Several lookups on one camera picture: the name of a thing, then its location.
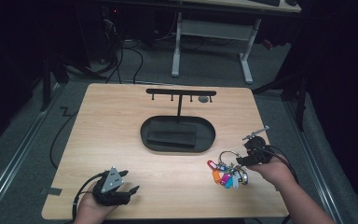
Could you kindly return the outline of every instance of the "key ring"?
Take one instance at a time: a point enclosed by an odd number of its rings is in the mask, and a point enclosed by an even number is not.
[[[240,183],[247,185],[248,174],[246,173],[246,169],[242,169],[240,164],[234,165],[233,162],[230,165],[226,165],[222,161],[222,156],[225,153],[234,154],[237,158],[240,157],[240,154],[235,151],[222,151],[217,164],[213,161],[208,161],[208,166],[213,170],[212,175],[214,182],[224,186],[226,189],[230,189],[231,187],[237,189]]]
[[[240,153],[237,153],[237,152],[235,152],[235,151],[222,151],[222,153],[220,153],[220,155],[219,155],[219,164],[224,164],[225,166],[227,166],[227,165],[222,161],[222,155],[225,154],[225,153],[227,153],[227,152],[236,155],[237,158],[240,157]]]

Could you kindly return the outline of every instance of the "table leg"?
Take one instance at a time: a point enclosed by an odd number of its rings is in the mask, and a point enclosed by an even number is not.
[[[243,72],[243,75],[245,76],[245,82],[247,84],[253,83],[252,74],[251,74],[251,71],[249,70],[248,56],[249,56],[249,53],[251,52],[252,45],[255,42],[255,36],[257,35],[257,31],[258,31],[258,27],[260,26],[260,22],[261,22],[260,19],[257,19],[255,21],[255,25],[252,29],[251,36],[248,40],[248,45],[245,49],[245,52],[240,54],[242,72]]]
[[[176,27],[176,45],[175,45],[175,52],[173,53],[173,62],[172,62],[173,77],[179,76],[181,33],[182,33],[182,12],[178,12],[178,22]]]

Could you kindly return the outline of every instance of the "gray carpet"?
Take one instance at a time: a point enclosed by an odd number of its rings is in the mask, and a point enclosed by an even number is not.
[[[213,51],[214,44],[197,43],[184,44],[181,61],[181,74],[179,77],[171,77],[172,49],[171,42],[159,42],[154,47],[137,45],[135,42],[126,43],[127,47],[136,46],[133,49],[141,52],[143,65],[137,74],[136,80],[151,83],[167,83],[176,85],[200,85],[200,86],[227,86],[245,87],[255,89],[265,85],[275,78],[290,46],[280,46],[268,50],[261,45],[254,45],[249,57],[250,69],[255,83],[246,85],[241,72],[238,51],[241,42],[232,43],[228,51]],[[141,64],[141,57],[131,50],[124,50],[123,61],[119,67],[122,82],[131,83],[133,75]],[[93,69],[101,67],[94,64]],[[40,194],[43,187],[50,187],[55,175],[55,169],[49,160],[49,151],[54,137],[62,125],[68,120],[67,115],[74,114],[81,105],[85,90],[92,82],[102,82],[86,77],[71,76],[69,83],[62,87],[62,92],[57,96],[54,104],[34,136],[31,147],[16,171],[14,178],[9,180],[10,185],[0,201],[0,223],[64,223],[64,220],[45,220],[41,217],[41,211],[46,200],[46,195]],[[115,73],[110,83],[118,83]],[[303,143],[298,137],[293,118],[288,113],[287,106],[291,103],[283,103],[279,96],[280,91],[267,91],[256,95],[256,103],[263,122],[270,126],[268,138],[270,143],[282,149],[293,164],[299,177],[300,185],[321,206],[321,193],[315,185],[307,156],[304,153]],[[42,89],[39,84],[34,89],[34,97],[12,119],[11,124],[0,138],[0,176],[15,155],[27,131],[34,120],[40,115],[42,105]],[[64,126],[57,142],[53,146],[53,162],[58,164],[71,132],[75,119]],[[358,201],[351,185],[340,169],[339,163],[331,152],[324,138],[324,133],[314,114],[310,98],[307,98],[307,110],[304,118],[305,132],[318,168],[322,170],[324,179],[334,197],[342,223],[358,223]],[[243,220],[230,220],[233,223],[243,223]],[[258,220],[246,218],[246,223],[258,223]],[[282,218],[260,218],[262,223],[281,223]],[[183,223],[181,220],[152,220],[136,223]]]

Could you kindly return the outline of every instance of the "wooden table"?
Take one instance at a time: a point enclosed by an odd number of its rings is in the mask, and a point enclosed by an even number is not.
[[[203,153],[155,152],[142,143],[143,122],[156,115],[176,115],[178,99],[151,95],[148,88],[216,91],[212,103],[183,98],[182,115],[212,123],[216,137]],[[249,184],[225,189],[213,182],[207,161],[224,150],[246,156],[242,138],[263,128],[252,92],[245,88],[91,84],[77,115],[53,188],[42,211],[46,219],[70,219],[72,201],[92,176],[116,166],[130,171],[118,191],[140,185],[127,205],[110,219],[284,217],[288,214],[278,191],[260,174],[248,171]],[[267,141],[265,133],[260,136]],[[225,160],[234,160],[229,155]]]

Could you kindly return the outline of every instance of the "human hand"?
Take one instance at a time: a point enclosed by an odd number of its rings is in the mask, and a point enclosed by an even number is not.
[[[286,160],[284,156],[279,154],[278,156]],[[286,164],[276,157],[272,157],[269,163],[248,166],[247,168],[260,173],[264,179],[277,188],[284,183],[296,183],[295,178]]]
[[[88,192],[92,192],[97,182],[94,182]],[[77,208],[77,216],[74,224],[100,224],[118,205],[104,206],[95,202],[92,193],[85,193]]]

